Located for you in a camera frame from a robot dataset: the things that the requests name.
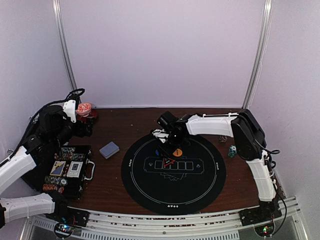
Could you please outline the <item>red triangle marker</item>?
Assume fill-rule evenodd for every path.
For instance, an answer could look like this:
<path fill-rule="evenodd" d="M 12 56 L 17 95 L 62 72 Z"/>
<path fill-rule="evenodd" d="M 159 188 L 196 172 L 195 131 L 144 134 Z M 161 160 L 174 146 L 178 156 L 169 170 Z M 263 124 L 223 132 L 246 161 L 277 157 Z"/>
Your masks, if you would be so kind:
<path fill-rule="evenodd" d="M 174 159 L 171 159 L 171 158 L 165 158 L 163 157 L 162 158 L 162 163 L 163 163 L 163 168 L 167 168 L 169 165 L 173 164 L 175 162 Z"/>

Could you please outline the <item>orange round blind button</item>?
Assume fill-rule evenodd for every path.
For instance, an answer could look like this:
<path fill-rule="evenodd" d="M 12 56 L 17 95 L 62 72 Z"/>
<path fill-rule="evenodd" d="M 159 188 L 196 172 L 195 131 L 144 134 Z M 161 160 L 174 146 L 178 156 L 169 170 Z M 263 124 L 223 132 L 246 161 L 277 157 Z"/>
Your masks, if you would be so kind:
<path fill-rule="evenodd" d="M 177 148 L 176 150 L 173 151 L 172 155 L 175 157 L 181 157 L 183 155 L 183 151 Z"/>

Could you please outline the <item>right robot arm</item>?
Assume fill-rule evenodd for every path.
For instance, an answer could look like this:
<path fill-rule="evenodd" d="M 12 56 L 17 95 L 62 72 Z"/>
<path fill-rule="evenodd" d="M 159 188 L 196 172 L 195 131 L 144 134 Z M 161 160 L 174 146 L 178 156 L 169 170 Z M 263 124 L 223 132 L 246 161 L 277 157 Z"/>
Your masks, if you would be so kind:
<path fill-rule="evenodd" d="M 151 131 L 161 144 L 159 153 L 169 157 L 189 136 L 220 135 L 234 139 L 237 155 L 248 164 L 258 190 L 259 206 L 242 210 L 244 223 L 271 221 L 280 213 L 278 188 L 275 179 L 275 162 L 272 156 L 279 150 L 268 150 L 265 133 L 248 109 L 228 114 L 186 114 L 180 118 L 171 112 L 157 120 L 162 127 Z"/>

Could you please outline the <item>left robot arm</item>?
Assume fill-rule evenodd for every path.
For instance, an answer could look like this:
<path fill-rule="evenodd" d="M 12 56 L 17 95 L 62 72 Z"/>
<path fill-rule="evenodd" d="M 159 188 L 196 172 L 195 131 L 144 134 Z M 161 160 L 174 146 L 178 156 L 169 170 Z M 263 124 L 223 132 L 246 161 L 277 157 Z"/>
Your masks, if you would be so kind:
<path fill-rule="evenodd" d="M 0 163 L 0 189 L 5 191 L 23 178 L 37 195 L 0 200 L 0 224 L 45 214 L 67 224 L 85 226 L 87 213 L 76 213 L 69 200 L 79 199 L 84 189 L 91 147 L 69 146 L 73 136 L 92 133 L 92 122 L 77 118 L 77 103 L 49 104 L 30 121 L 17 149 Z"/>

